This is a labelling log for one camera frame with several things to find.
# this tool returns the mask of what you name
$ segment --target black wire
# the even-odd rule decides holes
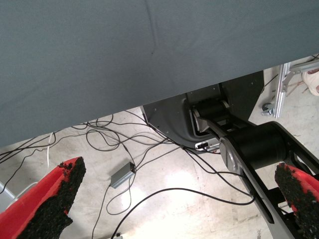
[[[31,142],[31,141],[34,140],[35,138],[36,138],[36,137],[27,140],[26,142],[24,142],[23,144],[21,144],[19,147],[15,148],[14,150],[20,149],[22,146],[24,146],[24,145],[26,145],[27,143]],[[11,153],[12,153],[12,152],[7,151],[7,152],[5,152],[5,153],[0,154],[0,155],[5,155],[5,156],[1,157],[0,160],[3,159],[3,158],[5,158],[5,157],[7,157],[7,156],[8,156],[9,154],[11,154]]]
[[[311,55],[311,56],[313,57],[313,59],[311,59],[311,60],[308,61],[308,62],[311,62],[311,61],[314,61],[314,60],[316,60],[316,59],[319,59],[319,58],[318,58],[319,54],[318,54],[317,56],[313,56],[313,55]]]
[[[246,205],[249,205],[251,203],[253,203],[255,201],[255,197],[253,197],[253,199],[247,203],[237,203],[237,202],[231,202],[231,201],[227,201],[227,200],[224,200],[224,199],[221,199],[221,198],[217,198],[217,197],[214,197],[214,196],[211,196],[209,194],[206,194],[206,193],[202,193],[202,192],[199,192],[199,191],[195,191],[195,190],[192,190],[192,189],[188,189],[188,188],[166,188],[166,189],[162,189],[162,190],[159,190],[157,192],[154,192],[150,195],[148,195],[147,197],[145,197],[144,199],[142,199],[139,203],[137,203],[131,210],[129,210],[129,212],[122,218],[122,220],[120,221],[120,223],[117,225],[115,231],[113,232],[113,235],[111,237],[111,239],[113,239],[118,231],[118,229],[120,228],[121,224],[124,222],[124,220],[132,213],[132,211],[137,208],[142,202],[146,201],[147,199],[149,199],[150,197],[158,194],[158,193],[161,193],[161,192],[165,192],[165,191],[172,191],[172,190],[183,190],[183,191],[188,191],[188,192],[192,192],[192,193],[197,193],[197,194],[200,194],[202,196],[205,196],[205,197],[208,197],[208,198],[211,198],[211,199],[214,199],[216,201],[219,201],[219,202],[223,202],[223,203],[227,203],[227,204],[231,204],[231,205],[238,205],[238,206],[246,206]]]
[[[4,159],[4,157],[1,158],[0,160],[2,160],[2,161],[0,161],[0,164],[6,162],[8,159],[10,159],[10,158],[12,158],[13,156],[17,155],[18,153],[24,151],[25,149],[48,147],[48,146],[53,145],[53,144],[56,142],[55,133],[56,133],[56,132],[53,132],[53,136],[54,136],[54,141],[53,141],[53,143],[50,143],[50,144],[47,144],[47,145],[31,146],[31,145],[34,145],[35,143],[41,142],[41,141],[45,140],[46,138],[49,138],[49,137],[50,137],[50,136],[47,136],[47,137],[44,137],[44,138],[42,138],[42,139],[40,139],[40,140],[38,140],[38,141],[36,141],[36,142],[31,143],[31,144],[28,145],[27,147],[23,147],[23,148],[19,148],[19,149],[14,149],[14,150],[8,151],[8,152],[10,152],[10,153],[11,153],[11,152],[15,152],[15,151],[18,151],[18,152],[16,152],[15,154],[10,155],[10,156],[9,156],[8,158],[6,158],[6,159]]]
[[[136,116],[137,118],[139,118],[140,120],[142,120],[144,123],[148,124],[148,123],[145,121],[145,119],[139,117],[137,114],[135,114],[135,113],[133,113],[133,112],[130,112],[130,111],[125,111],[125,112],[130,113],[130,114]]]
[[[210,172],[208,171],[207,169],[205,169],[194,157],[192,157],[187,151],[186,153],[190,156],[190,158],[195,161],[199,167],[201,167],[206,173],[209,173],[209,174],[217,174],[216,172]],[[241,175],[241,174],[238,174],[238,173],[233,173],[233,172],[224,172],[224,171],[218,171],[218,173],[223,173],[223,174],[232,174],[232,175],[236,175],[236,176],[239,176],[239,177],[243,177],[243,178],[246,178],[244,175]]]
[[[159,158],[161,158],[161,157],[163,157],[163,156],[165,156],[165,155],[167,155],[167,154],[169,154],[169,153],[172,153],[172,152],[174,152],[175,150],[178,150],[178,149],[179,149],[179,147],[178,147],[178,148],[175,148],[175,149],[172,149],[171,151],[166,152],[165,154],[162,154],[162,155],[160,155],[160,156],[158,156],[158,157],[156,157],[156,158],[154,158],[154,159],[152,159],[152,160],[150,160],[150,161],[148,161],[148,162],[142,164],[136,171],[140,170],[142,167],[144,167],[144,166],[147,165],[148,163],[151,163],[151,162],[153,162],[153,161],[155,161],[155,160],[157,160],[157,159],[159,159]]]
[[[157,147],[157,146],[159,146],[159,145],[161,145],[161,144],[162,144],[162,143],[160,142],[160,143],[158,143],[158,144],[156,144],[156,145],[154,145],[154,146],[149,147],[149,148],[146,150],[146,152],[144,153],[143,158],[142,158],[141,161],[137,164],[136,167],[139,167],[139,166],[140,166],[140,164],[144,161],[144,159],[145,159],[147,153],[148,153],[151,149],[153,149],[153,148],[155,148],[155,147]]]
[[[103,209],[103,204],[104,204],[104,201],[105,201],[106,193],[108,192],[110,186],[111,186],[111,184],[105,190],[105,193],[104,193],[104,196],[103,196],[103,200],[102,200],[102,205],[101,205],[101,208],[100,208],[100,212],[99,212],[98,218],[97,218],[96,223],[95,223],[95,225],[93,227],[93,230],[92,230],[92,237],[91,237],[92,239],[93,239],[93,236],[94,236],[95,227],[98,224],[100,216],[101,216],[101,212],[102,212],[102,209]]]
[[[86,123],[81,123],[81,124],[78,124],[78,125],[85,125],[85,127],[84,128],[77,128],[77,127],[75,127],[75,126],[72,126],[71,128],[74,128],[74,129],[77,129],[77,130],[84,130],[84,129],[86,129],[89,125],[88,125],[88,122],[86,122]]]
[[[125,141],[128,141],[128,140],[132,140],[132,141],[135,141],[135,142],[137,142],[137,143],[144,144],[144,145],[156,145],[156,143],[145,143],[145,142],[138,141],[138,140],[134,139],[135,137],[145,137],[145,138],[149,138],[149,139],[151,139],[151,140],[153,140],[153,141],[155,141],[155,142],[157,142],[157,143],[162,142],[162,141],[158,141],[157,139],[154,139],[154,138],[149,137],[149,136],[146,136],[146,135],[134,135],[134,136],[129,137],[129,136],[127,136],[127,135],[125,135],[125,134],[123,134],[123,133],[121,133],[121,132],[115,131],[115,130],[110,129],[110,128],[96,127],[96,126],[90,126],[90,127],[93,128],[93,129],[96,129],[96,130],[100,129],[100,130],[103,130],[103,131],[110,131],[110,132],[113,132],[113,133],[115,133],[115,134],[118,134],[118,135],[121,135],[121,136],[127,138],[127,139],[123,140],[122,142],[125,142]]]
[[[193,156],[187,151],[187,149],[184,149],[184,151],[192,158]],[[194,154],[196,157],[198,157],[201,161],[203,161],[210,169],[212,169],[226,184],[228,184],[230,187],[232,187],[233,189],[237,190],[238,192],[241,192],[242,194],[245,194],[247,196],[250,196],[249,193],[246,193],[242,190],[240,190],[239,188],[236,188],[235,186],[233,186],[231,183],[229,183],[222,175],[220,175],[220,173],[218,173],[218,171],[216,169],[214,169],[209,163],[207,163],[202,157],[200,157],[197,154]]]
[[[68,135],[68,136],[62,137],[62,138],[60,138],[54,145],[52,145],[50,148],[53,148],[54,146],[56,146],[56,145],[57,145],[62,139],[64,139],[64,138],[68,138],[68,137],[78,137],[78,136],[82,136],[82,135],[85,135],[85,134],[86,134],[86,133],[79,134],[79,135]],[[0,194],[4,192],[4,190],[5,190],[6,186],[7,186],[7,184],[12,180],[12,178],[15,176],[15,174],[18,172],[18,170],[22,167],[22,165],[23,165],[23,163],[24,163],[24,161],[25,161],[26,158],[32,156],[36,151],[42,152],[42,151],[44,151],[44,150],[46,150],[46,148],[43,148],[43,149],[35,149],[30,155],[25,156],[25,157],[23,158],[23,160],[22,160],[20,166],[14,171],[14,173],[11,175],[11,177],[10,177],[10,178],[6,181],[6,183],[4,184],[3,189],[2,189],[2,191],[0,192]]]
[[[7,186],[7,184],[8,184],[8,183],[11,181],[11,179],[15,176],[15,174],[17,173],[17,171],[22,167],[22,165],[23,165],[25,159],[28,158],[28,157],[30,157],[30,156],[32,156],[36,151],[40,151],[40,150],[39,150],[39,149],[35,149],[35,150],[32,152],[32,154],[30,154],[30,155],[28,155],[28,156],[25,156],[25,157],[23,158],[23,160],[22,160],[20,166],[15,170],[15,172],[11,175],[11,177],[10,177],[10,178],[6,181],[6,183],[4,184],[4,186],[3,186],[3,188],[2,188],[2,190],[1,190],[1,192],[0,192],[0,194],[4,192],[4,190],[5,190],[6,186]]]

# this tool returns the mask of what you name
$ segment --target white floor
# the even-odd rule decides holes
[[[278,68],[265,70],[265,82],[272,78],[277,71]],[[292,83],[297,81],[301,81],[300,76],[295,76]],[[260,112],[261,105],[275,95],[272,92],[275,88],[276,81],[266,87],[251,115],[250,120],[252,122],[261,124],[274,120],[272,117],[261,116]],[[319,98],[311,95],[309,91],[302,93],[305,88],[305,85],[297,87],[286,98],[282,117],[278,122],[284,125],[316,157],[319,157],[317,144],[319,138],[319,128],[317,127],[317,122],[319,121]],[[141,115],[139,108],[131,109],[130,111]],[[114,122],[141,121],[133,115],[121,112],[115,114]],[[110,128],[126,135],[144,132],[144,135],[151,133],[153,137],[158,138],[146,126],[112,125]],[[78,135],[83,132],[83,130],[67,128],[57,133],[57,139],[67,135]],[[91,141],[97,147],[101,149],[107,148],[98,134],[92,134],[89,137],[91,137]],[[152,143],[151,140],[141,139],[141,141]],[[0,152],[10,150],[16,145],[2,148]],[[141,160],[140,155],[148,148],[148,146],[132,141],[127,141],[125,145],[137,162]],[[146,161],[175,147],[175,145],[160,145],[147,154]],[[23,157],[31,152],[31,150],[25,150],[2,164],[0,166],[0,181],[5,182],[20,165]],[[84,135],[63,139],[55,147],[51,148],[50,168],[54,168],[55,165],[63,160],[76,156],[84,157],[87,172],[70,211],[70,217],[74,222],[64,230],[61,235],[62,239],[91,238],[92,228],[97,219],[105,189],[110,183],[110,177],[130,160],[129,155],[122,146],[115,151],[99,152],[87,144]],[[209,154],[203,157],[217,170],[226,170],[219,155]],[[266,180],[269,187],[275,186],[273,180],[274,167],[275,165],[259,170],[259,174]],[[45,172],[46,150],[36,152],[33,156],[27,158],[22,168],[8,184],[8,188],[14,194],[18,194],[28,184],[39,180]],[[237,177],[225,175],[225,178],[233,185],[244,189]],[[106,202],[126,189],[127,185],[128,183],[125,183],[116,190],[111,188],[107,194]],[[190,188],[234,202],[247,202],[250,200],[250,198],[230,188],[218,176],[205,173],[181,149],[146,165],[138,171],[132,187],[132,205],[135,205],[145,196],[167,187]],[[127,192],[112,202],[110,211],[113,213],[119,212],[126,208],[129,202],[130,197]],[[94,238],[109,238],[123,216],[124,214],[110,216],[104,208],[96,227]],[[272,238],[266,223],[254,204],[233,206],[193,193],[180,191],[163,192],[147,200],[126,219],[119,231],[123,234],[124,239]]]

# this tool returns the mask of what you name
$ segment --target small silver box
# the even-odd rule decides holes
[[[111,176],[111,187],[117,188],[135,174],[135,165],[131,162],[125,164],[119,171]]]

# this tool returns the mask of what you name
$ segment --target white shoe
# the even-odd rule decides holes
[[[301,74],[303,81],[308,86],[311,94],[319,96],[319,71],[317,72],[303,72]]]

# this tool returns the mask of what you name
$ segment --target gray cloth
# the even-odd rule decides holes
[[[319,1],[0,3],[0,146],[319,52]]]

